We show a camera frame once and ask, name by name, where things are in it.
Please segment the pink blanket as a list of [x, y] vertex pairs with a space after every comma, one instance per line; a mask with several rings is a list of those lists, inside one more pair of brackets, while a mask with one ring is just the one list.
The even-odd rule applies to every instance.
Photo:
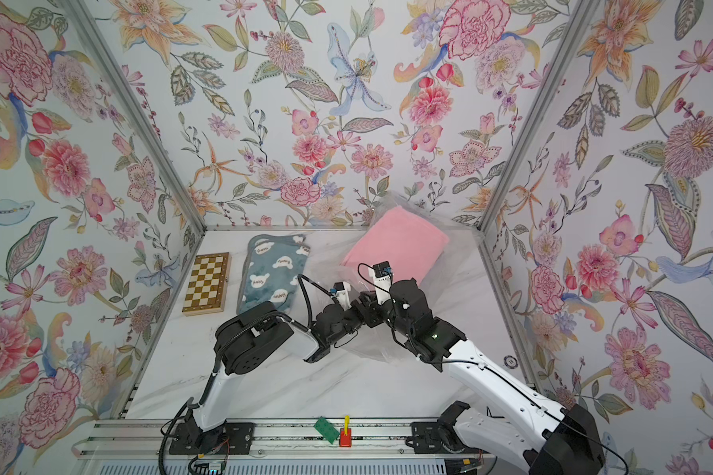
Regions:
[[450, 243], [447, 234], [420, 216], [394, 207], [387, 211], [346, 254], [342, 266], [357, 270], [388, 261], [396, 280], [421, 283]]

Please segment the clear plastic vacuum bag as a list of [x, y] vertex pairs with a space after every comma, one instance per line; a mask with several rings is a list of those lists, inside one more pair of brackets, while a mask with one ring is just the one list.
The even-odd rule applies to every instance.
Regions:
[[360, 262], [387, 261], [397, 280], [417, 281], [434, 314], [458, 329], [471, 333], [475, 312], [465, 310], [475, 298], [465, 296], [463, 287], [475, 282], [465, 271], [467, 265], [482, 271], [479, 245], [482, 233], [454, 220], [438, 216], [394, 192], [376, 206], [370, 224], [360, 237], [324, 265], [327, 278], [346, 280], [360, 291], [370, 290], [360, 277]]

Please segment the teal bear pattern blanket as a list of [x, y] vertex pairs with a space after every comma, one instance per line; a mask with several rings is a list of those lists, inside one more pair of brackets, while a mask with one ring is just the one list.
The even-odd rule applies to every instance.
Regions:
[[241, 314], [264, 302], [286, 312], [299, 288], [310, 247], [302, 234], [258, 235], [248, 243], [236, 312]]

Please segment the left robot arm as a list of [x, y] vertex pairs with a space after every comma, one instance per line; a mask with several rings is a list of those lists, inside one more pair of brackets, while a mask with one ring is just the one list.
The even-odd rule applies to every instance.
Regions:
[[279, 350], [313, 364], [349, 334], [356, 334], [364, 317], [355, 306], [328, 305], [311, 328], [303, 326], [273, 303], [263, 302], [225, 322], [216, 332], [215, 360], [203, 393], [187, 405], [188, 429], [194, 437], [213, 431], [229, 415], [237, 381]]

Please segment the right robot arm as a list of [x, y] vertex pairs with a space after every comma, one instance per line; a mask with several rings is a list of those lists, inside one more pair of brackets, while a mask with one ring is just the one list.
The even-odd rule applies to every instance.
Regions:
[[385, 324], [404, 336], [416, 359], [463, 383], [494, 414], [455, 402], [437, 419], [452, 451], [481, 449], [528, 474], [597, 474], [607, 448], [588, 410], [566, 408], [538, 393], [486, 356], [451, 323], [434, 315], [414, 280], [376, 288], [352, 300], [350, 311], [371, 328]]

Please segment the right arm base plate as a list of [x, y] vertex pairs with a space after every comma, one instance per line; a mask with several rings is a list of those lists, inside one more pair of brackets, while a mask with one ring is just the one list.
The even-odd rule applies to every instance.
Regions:
[[411, 435], [404, 443], [413, 449], [415, 454], [473, 454], [479, 453], [476, 448], [464, 445], [453, 431], [439, 423], [413, 422], [410, 425]]

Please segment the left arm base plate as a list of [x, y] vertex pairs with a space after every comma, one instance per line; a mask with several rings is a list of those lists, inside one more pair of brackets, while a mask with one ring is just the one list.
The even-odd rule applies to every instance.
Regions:
[[225, 423], [210, 431], [202, 431], [194, 421], [176, 426], [176, 439], [170, 444], [170, 455], [224, 453], [248, 455], [254, 439], [253, 423]]

